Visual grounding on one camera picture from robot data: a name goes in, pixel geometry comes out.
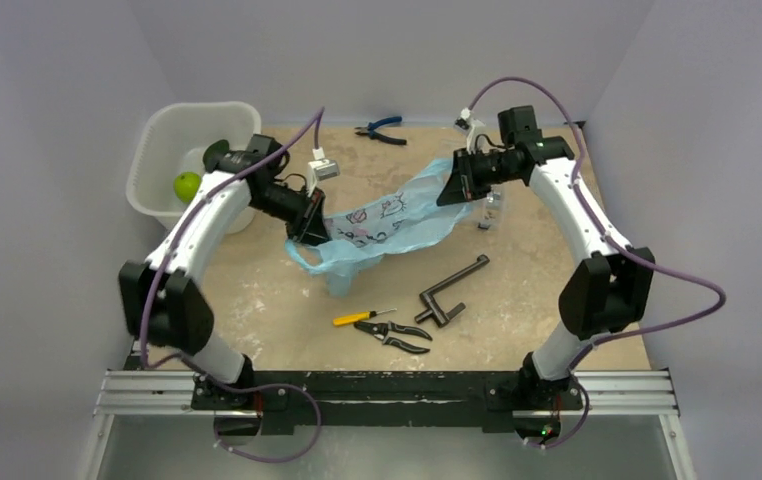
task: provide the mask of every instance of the screwdriver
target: screwdriver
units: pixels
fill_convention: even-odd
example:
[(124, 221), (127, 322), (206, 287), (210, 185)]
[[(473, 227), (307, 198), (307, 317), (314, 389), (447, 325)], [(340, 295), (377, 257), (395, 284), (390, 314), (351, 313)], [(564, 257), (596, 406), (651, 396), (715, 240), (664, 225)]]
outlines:
[(388, 310), (381, 310), (380, 312), (376, 312), (375, 310), (370, 310), (368, 312), (360, 312), (360, 313), (353, 313), (351, 315), (346, 315), (345, 317), (337, 317), (334, 319), (334, 326), (335, 327), (342, 327), (343, 325), (348, 325), (350, 323), (359, 322), (361, 320), (368, 320), (372, 317), (384, 314), (384, 313), (390, 313), (395, 312), (395, 308), (390, 308)]

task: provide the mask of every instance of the cable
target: cable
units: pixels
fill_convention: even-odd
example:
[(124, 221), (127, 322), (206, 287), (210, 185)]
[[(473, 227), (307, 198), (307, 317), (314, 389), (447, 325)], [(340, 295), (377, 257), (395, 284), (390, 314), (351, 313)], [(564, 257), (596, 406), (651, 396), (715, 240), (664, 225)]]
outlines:
[[(195, 363), (193, 362), (193, 359), (190, 356), (184, 354), (183, 352), (177, 352), (172, 355), (169, 355), (157, 361), (154, 364), (148, 363), (148, 346), (147, 346), (148, 345), (148, 322), (151, 317), (152, 307), (154, 306), (154, 299), (157, 296), (157, 290), (160, 285), (160, 279), (163, 278), (163, 274), (166, 272), (166, 268), (169, 266), (170, 260), (175, 255), (175, 250), (178, 249), (178, 245), (181, 242), (181, 238), (183, 238), (184, 236), (184, 232), (187, 231), (190, 224), (192, 224), (193, 219), (196, 217), (196, 215), (199, 214), (199, 212), (201, 212), (204, 206), (210, 203), (210, 201), (216, 195), (218, 195), (219, 192), (221, 192), (226, 187), (228, 187), (228, 185), (234, 182), (237, 182), (239, 180), (242, 180), (243, 178), (248, 176), (250, 173), (257, 171), (260, 168), (263, 168), (264, 165), (268, 164), (272, 160), (279, 158), (281, 155), (283, 155), (288, 148), (292, 147), (296, 142), (298, 142), (298, 140), (301, 137), (304, 136), (305, 133), (307, 133), (308, 130), (310, 130), (310, 127), (314, 123), (316, 123), (316, 132), (318, 133), (319, 125), (322, 122), (322, 114), (324, 112), (325, 112), (325, 107), (320, 108), (319, 111), (317, 111), (313, 115), (310, 121), (304, 127), (302, 127), (293, 136), (293, 138), (291, 138), (287, 143), (282, 145), (281, 148), (279, 148), (278, 150), (275, 150), (274, 152), (272, 152), (272, 154), (268, 155), (266, 158), (264, 158), (260, 162), (255, 163), (254, 165), (244, 169), (243, 171), (237, 173), (236, 175), (233, 175), (231, 178), (213, 187), (213, 189), (207, 192), (204, 195), (204, 198), (199, 200), (198, 203), (196, 203), (192, 208), (190, 208), (187, 214), (184, 216), (184, 219), (181, 221), (181, 223), (178, 225), (178, 229), (175, 231), (175, 235), (169, 241), (169, 247), (166, 249), (166, 255), (164, 255), (163, 260), (161, 260), (160, 265), (158, 265), (157, 270), (154, 273), (154, 280), (152, 280), (151, 286), (149, 286), (148, 294), (146, 295), (146, 299), (145, 299), (145, 305), (143, 306), (143, 315), (140, 321), (139, 342), (140, 342), (140, 363), (142, 363), (142, 366), (144, 369), (151, 370), (163, 365), (164, 363), (168, 362), (171, 359), (180, 358), (184, 362), (184, 364), (186, 364), (191, 370), (206, 375), (206, 373), (202, 372), (202, 370), (195, 365)], [(212, 380), (214, 381), (216, 385), (225, 389), (226, 391), (232, 392), (232, 393), (239, 393), (239, 394), (255, 393), (255, 392), (261, 392), (264, 390), (271, 390), (276, 388), (284, 388), (284, 389), (298, 391), (299, 393), (301, 393), (308, 399), (311, 406), (313, 406), (314, 412), (316, 413), (316, 429), (314, 430), (313, 436), (311, 437), (307, 446), (305, 446), (304, 448), (302, 448), (301, 450), (299, 450), (298, 452), (292, 455), (288, 455), (282, 458), (259, 457), (250, 453), (242, 452), (233, 447), (230, 447), (230, 449), (226, 448), (228, 452), (233, 453), (235, 455), (239, 455), (241, 457), (248, 458), (250, 460), (263, 462), (263, 463), (284, 463), (284, 462), (289, 462), (291, 460), (295, 460), (296, 458), (310, 451), (310, 449), (313, 448), (313, 446), (316, 444), (316, 441), (319, 439), (319, 434), (322, 431), (322, 412), (319, 410), (319, 405), (316, 403), (316, 400), (303, 389), (295, 385), (289, 385), (289, 384), (268, 384), (268, 385), (260, 385), (260, 386), (251, 387), (251, 388), (234, 388), (216, 379), (212, 379)]]
[(487, 140), (487, 144), (490, 145), (493, 148), (498, 148), (498, 149), (501, 149), (501, 150), (507, 150), (508, 149), (508, 147), (506, 147), (505, 145), (496, 145), (495, 143), (493, 143), (493, 140), (491, 140), (490, 136), (487, 135), (486, 133), (479, 133), (478, 135), (475, 136), (475, 148), (478, 148), (478, 139), (481, 138), (481, 137), (484, 137)]
[(319, 148), (319, 127), (322, 126), (322, 115), (316, 119), (316, 127), (313, 129), (313, 148)]
[(276, 178), (275, 180), (278, 180), (279, 182), (281, 182), (283, 184), (286, 184), (287, 183), (287, 179), (290, 178), (290, 177), (299, 177), (299, 178), (301, 178), (302, 180), (304, 180), (304, 186), (307, 187), (307, 177), (305, 177), (301, 173), (291, 173), (291, 174), (287, 175), (284, 178)]
[[(481, 100), (481, 97), (484, 96), (485, 93), (487, 93), (487, 90), (490, 90), (494, 86), (503, 82), (519, 82), (519, 83), (524, 83), (526, 85), (530, 85), (536, 88), (537, 90), (539, 90), (541, 93), (543, 93), (547, 97), (549, 97), (552, 103), (554, 103), (555, 106), (558, 107), (558, 110), (560, 110), (561, 115), (563, 115), (564, 120), (567, 122), (567, 125), (570, 128), (570, 131), (572, 131), (572, 136), (575, 139), (575, 143), (576, 145), (578, 145), (578, 150), (579, 150), (578, 160), (576, 160), (575, 167), (573, 167), (572, 174), (570, 176), (573, 192), (575, 193), (576, 199), (578, 199), (578, 203), (581, 204), (581, 207), (584, 209), (584, 212), (590, 218), (590, 221), (593, 222), (593, 225), (596, 227), (596, 230), (599, 231), (599, 234), (602, 236), (605, 242), (608, 243), (608, 245), (610, 245), (616, 251), (618, 251), (621, 255), (628, 258), (629, 260), (636, 263), (637, 265), (640, 265), (641, 267), (648, 268), (650, 270), (661, 273), (668, 277), (677, 278), (685, 282), (689, 282), (695, 285), (705, 287), (709, 290), (712, 290), (718, 296), (717, 302), (711, 305), (710, 307), (700, 310), (699, 312), (696, 312), (692, 315), (688, 315), (686, 317), (680, 318), (678, 320), (673, 320), (671, 322), (663, 323), (661, 325), (657, 325), (654, 327), (640, 328), (633, 332), (621, 332), (614, 335), (610, 335), (608, 337), (603, 337), (603, 338), (593, 340), (590, 344), (585, 346), (584, 349), (582, 349), (578, 353), (578, 355), (576, 355), (575, 358), (570, 362), (570, 365), (569, 365), (570, 375), (572, 375), (571, 372), (575, 369), (575, 367), (578, 366), (579, 363), (581, 363), (584, 357), (586, 357), (588, 353), (590, 353), (594, 348), (598, 347), (599, 345), (603, 345), (608, 342), (613, 342), (614, 340), (619, 340), (622, 338), (635, 337), (637, 335), (643, 335), (646, 333), (655, 333), (655, 332), (660, 332), (662, 330), (675, 328), (681, 325), (688, 324), (690, 322), (694, 322), (696, 320), (699, 320), (700, 318), (707, 317), (708, 315), (711, 315), (712, 313), (721, 309), (723, 305), (725, 305), (726, 303), (727, 295), (725, 291), (722, 289), (722, 287), (720, 287), (716, 283), (711, 282), (710, 280), (705, 280), (703, 278), (691, 275), (689, 273), (680, 272), (678, 270), (675, 270), (669, 267), (664, 267), (662, 265), (649, 262), (629, 252), (624, 246), (619, 245), (613, 239), (613, 237), (611, 237), (610, 232), (605, 228), (605, 225), (602, 223), (599, 217), (596, 216), (596, 213), (593, 211), (593, 208), (590, 206), (590, 203), (587, 201), (586, 198), (584, 198), (584, 194), (581, 192), (581, 186), (580, 186), (580, 182), (578, 181), (578, 177), (581, 172), (581, 164), (584, 162), (584, 159), (587, 157), (587, 148), (585, 147), (584, 142), (581, 141), (581, 135), (578, 133), (578, 127), (572, 122), (572, 119), (569, 116), (569, 112), (567, 112), (563, 104), (561, 104), (561, 102), (558, 101), (558, 99), (551, 92), (546, 90), (545, 87), (543, 87), (537, 82), (534, 82), (532, 80), (529, 80), (523, 77), (498, 78), (488, 83), (484, 88), (482, 88), (481, 91), (479, 91), (478, 94), (475, 95), (475, 98), (469, 104), (468, 108), (470, 110), (475, 108), (475, 105), (478, 103), (479, 100)], [(589, 397), (587, 396), (587, 392), (584, 390), (584, 387), (581, 386), (581, 383), (580, 382), (577, 382), (577, 383), (582, 393), (584, 393), (584, 397), (585, 397), (584, 412), (581, 415), (581, 419), (578, 421), (575, 427), (572, 430), (570, 430), (570, 432), (566, 436), (562, 436), (561, 438), (558, 439), (557, 442), (551, 444), (550, 446), (547, 446), (546, 448), (556, 447), (558, 445), (563, 444), (565, 441), (569, 440), (569, 438), (575, 435), (575, 432), (577, 432), (578, 429), (581, 428), (581, 425), (584, 424), (584, 421), (587, 419), (587, 414), (589, 413), (589, 410), (590, 410), (590, 402), (588, 401)]]

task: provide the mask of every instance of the beige work surface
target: beige work surface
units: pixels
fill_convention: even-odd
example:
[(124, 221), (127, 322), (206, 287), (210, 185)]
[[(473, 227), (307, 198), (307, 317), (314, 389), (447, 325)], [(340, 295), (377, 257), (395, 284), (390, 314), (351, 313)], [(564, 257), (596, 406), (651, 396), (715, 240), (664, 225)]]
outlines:
[[(320, 186), (326, 213), (351, 210), (393, 193), (441, 152), (462, 145), (447, 128), (387, 129), (407, 138), (406, 147), (357, 137), (351, 128), (325, 128), (320, 143), (341, 169)], [(267, 128), (281, 142), (294, 128)], [(566, 128), (546, 130), (563, 135)], [(492, 138), (498, 138), (493, 132)], [(290, 149), (288, 172), (303, 172), (311, 157), (312, 135)], [(598, 198), (590, 165), (582, 170)], [(300, 185), (300, 179), (290, 180)], [(497, 230), (460, 224), (440, 244), (391, 255), (358, 274), (344, 298), (328, 295), (324, 276), (311, 276), (284, 251), (284, 224), (260, 212), (243, 232), (226, 236), (204, 278), (203, 291), (228, 343), (249, 355), (257, 369), (288, 370), (513, 370), (540, 346), (558, 322), (558, 294), (574, 270), (567, 244), (551, 214), (522, 182), (507, 184), (508, 206)], [(491, 262), (437, 298), (445, 310), (458, 302), (466, 310), (443, 329), (421, 325), (433, 337), (396, 335), (431, 352), (410, 355), (383, 346), (351, 326), (335, 328), (332, 319), (365, 310), (395, 307), (376, 318), (414, 325), (424, 309), (418, 294), (479, 254)], [(648, 369), (640, 338), (614, 342), (593, 352), (582, 369)]]

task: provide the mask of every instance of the green apple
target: green apple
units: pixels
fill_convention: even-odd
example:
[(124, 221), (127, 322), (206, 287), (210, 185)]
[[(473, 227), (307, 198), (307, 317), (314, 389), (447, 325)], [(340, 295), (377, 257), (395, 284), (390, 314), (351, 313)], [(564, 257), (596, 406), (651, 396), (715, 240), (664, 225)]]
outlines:
[(201, 186), (201, 177), (195, 172), (184, 172), (175, 177), (175, 195), (184, 202), (190, 203)]

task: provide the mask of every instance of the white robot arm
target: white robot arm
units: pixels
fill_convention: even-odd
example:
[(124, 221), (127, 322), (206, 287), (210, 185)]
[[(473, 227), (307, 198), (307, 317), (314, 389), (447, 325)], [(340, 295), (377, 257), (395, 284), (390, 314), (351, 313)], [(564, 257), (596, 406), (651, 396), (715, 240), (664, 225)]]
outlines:
[[(211, 145), (203, 156), (207, 173), (191, 206), (144, 262), (128, 262), (119, 272), (129, 333), (138, 337), (146, 319), (150, 344), (184, 352), (216, 380), (240, 388), (253, 384), (251, 360), (216, 332), (213, 312), (198, 287), (228, 226), (251, 207), (283, 220), (287, 236), (299, 243), (318, 245), (330, 240), (322, 216), (325, 194), (316, 184), (338, 175), (339, 168), (324, 158), (321, 149), (314, 150), (314, 161), (308, 164), (310, 185), (300, 190), (290, 189), (277, 178), (289, 163), (286, 150), (277, 162), (236, 181), (238, 172), (281, 148), (275, 139), (263, 135), (254, 135), (245, 150), (231, 150), (226, 140)], [(158, 272), (159, 288), (149, 302), (149, 288)]]
[[(623, 258), (599, 234), (573, 189), (574, 154), (561, 137), (543, 138), (534, 109), (515, 107), (499, 113), (504, 145), (482, 151), (484, 123), (461, 112), (455, 126), (467, 136), (466, 148), (454, 152), (451, 176), (438, 205), (484, 198), (492, 185), (522, 180), (555, 218), (569, 245), (576, 271), (558, 300), (561, 322), (520, 369), (519, 388), (548, 398), (568, 384), (571, 369), (594, 340), (619, 332), (643, 317), (652, 271)], [(578, 177), (581, 195), (605, 225), (611, 239), (650, 262), (648, 248), (635, 248), (610, 223)]]

